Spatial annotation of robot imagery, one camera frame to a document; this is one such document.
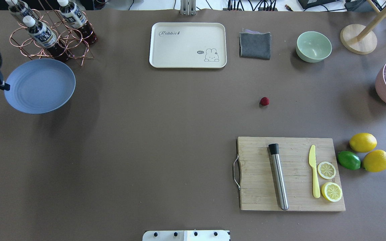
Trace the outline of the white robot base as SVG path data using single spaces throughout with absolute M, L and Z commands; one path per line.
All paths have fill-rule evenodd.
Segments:
M 146 231 L 143 241 L 230 241 L 229 230 Z

